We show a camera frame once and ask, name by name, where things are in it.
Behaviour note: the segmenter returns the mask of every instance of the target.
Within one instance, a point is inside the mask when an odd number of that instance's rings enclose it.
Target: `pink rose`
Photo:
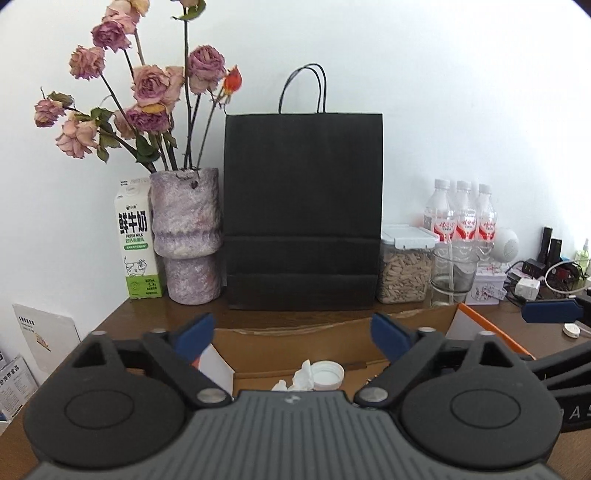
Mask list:
[[[165,109],[158,113],[146,113],[135,105],[125,111],[129,123],[141,132],[163,133],[170,129],[170,120]]]
[[[65,115],[61,102],[43,99],[35,105],[35,125],[38,127],[52,127],[59,117]]]
[[[112,15],[107,14],[105,17],[103,17],[103,23],[109,20],[120,23],[126,35],[133,35],[135,33],[135,24],[137,22],[134,22],[134,19],[130,17],[128,14],[115,12]]]
[[[129,0],[114,0],[107,7],[107,11],[105,12],[106,17],[112,17],[117,14],[129,15],[134,23],[137,24],[139,22],[139,12],[132,7]]]
[[[117,52],[120,48],[129,48],[131,42],[125,36],[125,28],[115,20],[106,20],[92,29],[92,39],[97,47],[110,48]]]
[[[119,131],[122,138],[126,140],[129,140],[130,138],[135,138],[135,132],[131,128],[130,124],[127,123],[127,120],[125,120],[125,117],[121,113],[121,110],[117,110],[115,112],[115,119],[113,120],[113,122],[115,123],[115,128]]]
[[[170,113],[178,102],[183,86],[183,68],[166,67],[162,70],[156,65],[134,68],[134,98],[140,107],[164,105]]]
[[[105,69],[105,51],[100,47],[78,48],[70,59],[70,73],[77,79],[98,78]]]
[[[195,48],[189,55],[189,76],[191,91],[195,94],[210,92],[226,75],[223,56],[212,46]]]
[[[84,158],[85,153],[92,153],[90,147],[99,147],[95,142],[96,131],[94,120],[80,122],[70,115],[62,126],[62,134],[56,138],[56,145],[69,157]]]

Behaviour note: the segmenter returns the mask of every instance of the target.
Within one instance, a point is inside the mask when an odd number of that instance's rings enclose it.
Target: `white speaker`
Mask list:
[[[500,227],[495,232],[491,257],[497,262],[512,262],[519,253],[519,239],[510,228]]]

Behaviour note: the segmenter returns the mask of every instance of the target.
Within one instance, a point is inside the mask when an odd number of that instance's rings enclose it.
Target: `wooden table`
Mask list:
[[[422,308],[422,304],[381,305],[375,310],[397,313]],[[561,325],[532,325],[521,319],[519,310],[503,302],[499,306],[477,307],[492,323],[511,335],[536,357],[569,348],[586,341],[572,340],[561,334]],[[265,328],[277,326],[318,325],[342,322],[370,316],[373,310],[354,312],[252,312],[229,310],[224,298],[199,307],[179,305],[169,299],[127,300],[97,329],[106,330],[113,338],[137,338],[142,332],[156,327],[174,330],[195,315],[213,312],[217,326],[222,328]],[[591,430],[560,435],[549,465],[566,480],[591,477],[591,460],[587,452],[591,445]],[[22,428],[22,413],[0,436],[0,480],[19,480],[35,465]]]

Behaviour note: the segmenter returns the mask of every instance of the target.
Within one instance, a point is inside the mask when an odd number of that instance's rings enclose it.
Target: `textured purple vase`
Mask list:
[[[152,229],[158,255],[182,260],[212,255],[220,249],[218,175],[217,168],[152,174]]]
[[[215,256],[222,246],[216,168],[159,171],[151,176],[154,249],[164,258],[168,295],[184,305],[220,296]]]
[[[215,255],[187,260],[164,259],[168,296],[183,305],[202,305],[222,291]]]

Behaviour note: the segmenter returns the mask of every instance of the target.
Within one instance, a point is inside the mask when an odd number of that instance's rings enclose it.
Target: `green label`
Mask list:
[[[145,250],[146,248],[148,248],[148,244],[130,244],[125,245],[123,248],[125,248],[126,250]]]
[[[158,275],[144,277],[125,277],[130,299],[149,299],[162,296]]]

